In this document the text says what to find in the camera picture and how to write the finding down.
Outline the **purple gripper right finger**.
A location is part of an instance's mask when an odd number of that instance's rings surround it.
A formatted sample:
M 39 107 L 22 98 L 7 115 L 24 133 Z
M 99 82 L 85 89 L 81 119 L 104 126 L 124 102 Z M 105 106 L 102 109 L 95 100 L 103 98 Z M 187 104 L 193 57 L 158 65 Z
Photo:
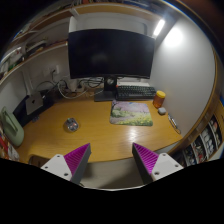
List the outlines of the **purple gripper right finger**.
M 182 166 L 167 153 L 157 154 L 137 143 L 132 144 L 132 154 L 144 184 L 182 169 Z

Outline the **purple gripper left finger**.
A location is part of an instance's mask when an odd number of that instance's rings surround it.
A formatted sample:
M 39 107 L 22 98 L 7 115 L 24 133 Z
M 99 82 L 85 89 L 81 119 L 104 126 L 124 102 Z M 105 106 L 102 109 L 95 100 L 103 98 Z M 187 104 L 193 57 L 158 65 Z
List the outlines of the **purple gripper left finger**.
M 56 154 L 42 166 L 42 169 L 79 185 L 90 155 L 91 146 L 85 144 L 66 155 Z

